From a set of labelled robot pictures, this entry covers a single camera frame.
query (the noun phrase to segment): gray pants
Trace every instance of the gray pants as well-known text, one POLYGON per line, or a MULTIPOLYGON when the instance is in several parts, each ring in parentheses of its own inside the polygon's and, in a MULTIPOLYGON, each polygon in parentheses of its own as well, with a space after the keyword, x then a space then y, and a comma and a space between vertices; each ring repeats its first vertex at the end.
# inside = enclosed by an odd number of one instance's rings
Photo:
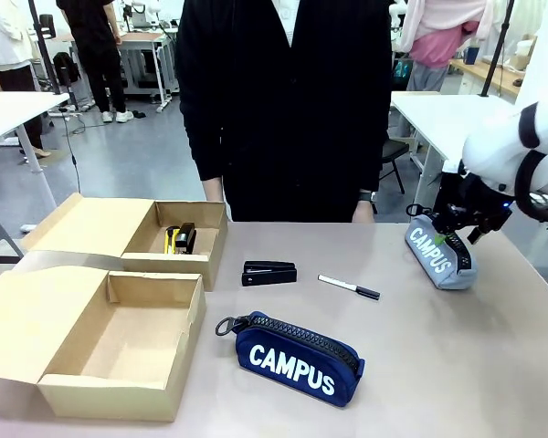
MULTIPOLYGON (((447 76, 448 66, 442 68, 430 68, 414 61, 412 73, 406 91, 440 91, 447 76)), ((398 122, 398 137, 410 137, 411 125, 404 116, 400 116, 398 122)))

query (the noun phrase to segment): zipper pull ring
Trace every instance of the zipper pull ring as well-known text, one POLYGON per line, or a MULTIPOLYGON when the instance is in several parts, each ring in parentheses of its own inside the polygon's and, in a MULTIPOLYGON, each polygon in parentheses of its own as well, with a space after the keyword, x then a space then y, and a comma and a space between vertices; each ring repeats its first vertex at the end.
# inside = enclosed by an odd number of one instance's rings
POLYGON ((233 318, 233 317, 227 317, 221 320, 219 324, 217 324, 216 327, 216 335, 217 336, 225 336, 227 333, 238 329, 242 326, 247 326, 249 323, 248 317, 241 317, 241 318, 233 318), (225 331, 220 331, 220 329, 223 327, 224 324, 227 323, 225 331))

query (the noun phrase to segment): pen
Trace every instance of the pen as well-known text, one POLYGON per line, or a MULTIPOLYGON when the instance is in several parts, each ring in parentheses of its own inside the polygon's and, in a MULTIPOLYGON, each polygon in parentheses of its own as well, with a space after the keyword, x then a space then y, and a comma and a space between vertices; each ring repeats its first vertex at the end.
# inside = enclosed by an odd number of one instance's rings
POLYGON ((376 301, 380 299, 379 292, 375 292, 374 290, 368 289, 366 287, 351 285, 349 283, 345 283, 344 281, 339 281, 334 278, 330 278, 328 276, 319 276, 319 281, 322 281, 324 283, 329 283, 330 285, 342 287, 343 289, 352 290, 353 292, 357 292, 359 295, 363 297, 368 297, 376 301))

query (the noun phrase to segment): cardboard box lid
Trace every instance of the cardboard box lid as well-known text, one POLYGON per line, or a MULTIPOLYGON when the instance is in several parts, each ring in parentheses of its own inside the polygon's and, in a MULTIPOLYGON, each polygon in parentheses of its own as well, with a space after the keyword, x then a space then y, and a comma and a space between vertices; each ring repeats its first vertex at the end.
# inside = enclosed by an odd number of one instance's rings
POLYGON ((22 246, 120 257, 153 207, 151 199, 84 198, 73 193, 22 240, 22 246))
POLYGON ((108 271, 78 266, 0 276, 0 378, 38 383, 108 271))

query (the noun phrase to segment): hand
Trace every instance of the hand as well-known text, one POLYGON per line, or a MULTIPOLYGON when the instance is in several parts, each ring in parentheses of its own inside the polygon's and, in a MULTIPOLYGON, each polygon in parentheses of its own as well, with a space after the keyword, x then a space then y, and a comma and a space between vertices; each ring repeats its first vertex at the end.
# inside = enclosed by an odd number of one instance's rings
POLYGON ((352 222, 354 224, 374 224, 374 210, 372 205, 367 201, 360 201, 355 207, 355 212, 353 212, 352 222))

